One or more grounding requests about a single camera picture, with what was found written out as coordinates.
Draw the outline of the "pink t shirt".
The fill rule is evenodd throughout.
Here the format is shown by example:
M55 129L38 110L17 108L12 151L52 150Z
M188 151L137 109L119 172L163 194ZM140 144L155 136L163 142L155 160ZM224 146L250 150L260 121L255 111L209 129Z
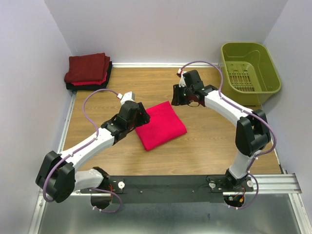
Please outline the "pink t shirt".
M186 126L177 116L169 101L148 108L150 122L136 128L146 151L150 151L187 133Z

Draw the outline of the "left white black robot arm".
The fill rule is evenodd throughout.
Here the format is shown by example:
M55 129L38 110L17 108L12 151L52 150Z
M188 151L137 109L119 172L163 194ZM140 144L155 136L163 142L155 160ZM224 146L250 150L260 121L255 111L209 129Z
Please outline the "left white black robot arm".
M137 127L149 123L141 102L124 102L119 113L104 122L94 134L76 146L56 153L46 154L39 169L36 184L42 189L47 202L61 203L75 190L92 187L102 193L108 187L108 180L96 169L79 172L79 168L104 149L122 139Z

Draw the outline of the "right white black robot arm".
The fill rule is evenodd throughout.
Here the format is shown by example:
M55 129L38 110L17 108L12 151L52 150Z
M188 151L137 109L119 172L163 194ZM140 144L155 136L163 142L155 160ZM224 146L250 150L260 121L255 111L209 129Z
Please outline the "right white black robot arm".
M212 85L204 85L197 70L183 72L179 69L177 76L180 81L173 86L173 106L196 102L215 110L236 128L237 155L225 173L224 185L230 191L237 190L247 179L251 165L271 141L266 114L239 105Z

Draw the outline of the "folded bright red shirt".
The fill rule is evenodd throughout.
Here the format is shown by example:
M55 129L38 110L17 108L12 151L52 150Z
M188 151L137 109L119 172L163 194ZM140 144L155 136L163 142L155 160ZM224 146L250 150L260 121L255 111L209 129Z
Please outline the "folded bright red shirt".
M103 78L98 81L80 81L80 82L73 82L72 85L74 86L82 86L82 85L101 85L107 80L107 72L103 75Z

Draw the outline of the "olive green plastic bin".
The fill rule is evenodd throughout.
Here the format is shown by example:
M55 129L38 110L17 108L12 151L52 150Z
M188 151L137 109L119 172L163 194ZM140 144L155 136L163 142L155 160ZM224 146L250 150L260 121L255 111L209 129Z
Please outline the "olive green plastic bin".
M222 94L243 106L260 106L281 89L266 47L255 42L228 42L221 47Z

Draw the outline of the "folded dark red shirt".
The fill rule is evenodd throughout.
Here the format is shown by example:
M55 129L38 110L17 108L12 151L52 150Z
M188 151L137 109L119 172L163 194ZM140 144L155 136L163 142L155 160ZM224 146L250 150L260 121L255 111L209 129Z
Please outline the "folded dark red shirt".
M103 78L109 67L110 57L105 53L69 57L69 71L66 83L80 81L98 81Z

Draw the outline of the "folded black shirt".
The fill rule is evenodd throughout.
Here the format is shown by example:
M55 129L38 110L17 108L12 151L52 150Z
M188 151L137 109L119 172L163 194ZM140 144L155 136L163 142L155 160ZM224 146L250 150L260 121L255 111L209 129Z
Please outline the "folded black shirt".
M105 89L109 83L110 80L110 76L111 76L111 72L112 72L112 68L113 68L113 63L109 62L109 67L107 70L107 74L106 74L106 80L101 83L100 85L98 84L92 84L92 85L78 85L75 86L71 83L66 83L66 89L67 90L71 90L71 91L96 91L98 89Z

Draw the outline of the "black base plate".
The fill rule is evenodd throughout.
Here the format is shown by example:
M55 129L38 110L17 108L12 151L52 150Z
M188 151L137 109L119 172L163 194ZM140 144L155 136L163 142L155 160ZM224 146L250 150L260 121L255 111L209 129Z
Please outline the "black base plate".
M236 183L225 175L106 176L97 188L116 193L112 202L124 204L222 203L229 195L254 190L250 177Z

